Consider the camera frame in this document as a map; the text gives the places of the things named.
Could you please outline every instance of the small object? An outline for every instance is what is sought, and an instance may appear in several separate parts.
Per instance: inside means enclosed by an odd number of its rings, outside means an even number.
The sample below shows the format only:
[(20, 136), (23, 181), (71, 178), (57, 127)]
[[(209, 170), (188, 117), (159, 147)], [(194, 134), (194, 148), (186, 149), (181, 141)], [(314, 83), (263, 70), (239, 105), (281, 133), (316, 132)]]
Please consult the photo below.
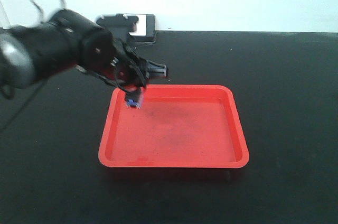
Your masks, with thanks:
[(140, 88), (133, 92), (127, 92), (125, 96), (127, 107), (141, 109), (143, 102), (143, 93)]
[(103, 165), (240, 168), (249, 161), (228, 88), (148, 85), (140, 110), (125, 98), (114, 90), (99, 149)]

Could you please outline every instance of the black table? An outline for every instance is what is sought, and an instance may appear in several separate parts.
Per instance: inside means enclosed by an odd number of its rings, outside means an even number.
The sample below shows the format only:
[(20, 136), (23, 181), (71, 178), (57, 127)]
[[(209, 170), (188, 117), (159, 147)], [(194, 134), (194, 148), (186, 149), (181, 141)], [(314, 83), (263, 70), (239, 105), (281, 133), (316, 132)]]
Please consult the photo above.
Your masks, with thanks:
[[(0, 135), (0, 223), (336, 223), (337, 38), (158, 32), (136, 49), (170, 67), (153, 83), (233, 91), (250, 152), (238, 170), (104, 167), (112, 88), (55, 76)], [(1, 100), (2, 126), (36, 87)]]

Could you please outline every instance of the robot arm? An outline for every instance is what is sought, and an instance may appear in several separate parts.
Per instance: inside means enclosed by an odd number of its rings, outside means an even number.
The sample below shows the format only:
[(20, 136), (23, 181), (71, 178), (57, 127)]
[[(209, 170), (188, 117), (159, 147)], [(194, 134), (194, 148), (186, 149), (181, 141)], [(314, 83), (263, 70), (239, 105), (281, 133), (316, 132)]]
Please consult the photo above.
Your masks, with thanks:
[(36, 27), (0, 30), (0, 87), (26, 88), (78, 66), (126, 92), (139, 107), (149, 80), (167, 77), (166, 65), (143, 59), (105, 28), (71, 10), (59, 10)]

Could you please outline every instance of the black cable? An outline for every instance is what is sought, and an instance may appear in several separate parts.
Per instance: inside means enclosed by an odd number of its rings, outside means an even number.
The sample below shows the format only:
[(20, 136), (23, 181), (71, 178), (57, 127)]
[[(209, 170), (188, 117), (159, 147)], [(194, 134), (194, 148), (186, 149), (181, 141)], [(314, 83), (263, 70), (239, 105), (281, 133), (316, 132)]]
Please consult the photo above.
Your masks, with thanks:
[(121, 86), (121, 84), (118, 82), (118, 75), (120, 73), (120, 71), (118, 70), (119, 66), (115, 67), (115, 71), (114, 71), (114, 78), (115, 78), (115, 84), (116, 87), (118, 87), (119, 89), (121, 89), (122, 91), (126, 92), (127, 94), (132, 94), (133, 91), (129, 91), (127, 89), (125, 89), (124, 87)]
[(14, 97), (15, 90), (11, 86), (1, 85), (0, 92), (7, 100), (11, 100)]
[(0, 134), (2, 134), (11, 123), (16, 120), (16, 118), (20, 115), (20, 113), (31, 103), (31, 101), (35, 98), (35, 96), (41, 91), (41, 89), (46, 85), (47, 80), (44, 80), (35, 90), (34, 92), (27, 98), (27, 100), (21, 105), (21, 107), (14, 113), (14, 115), (5, 123), (5, 125), (0, 129)]

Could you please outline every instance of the plastic tray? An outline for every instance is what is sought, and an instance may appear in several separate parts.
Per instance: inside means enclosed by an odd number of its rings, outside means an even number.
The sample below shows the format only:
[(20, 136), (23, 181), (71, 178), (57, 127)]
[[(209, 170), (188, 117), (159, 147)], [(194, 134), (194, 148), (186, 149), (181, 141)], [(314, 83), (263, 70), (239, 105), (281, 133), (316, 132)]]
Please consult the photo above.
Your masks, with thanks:
[(99, 159), (108, 167), (239, 168), (249, 152), (231, 91), (216, 85), (149, 85), (141, 109), (115, 89)]

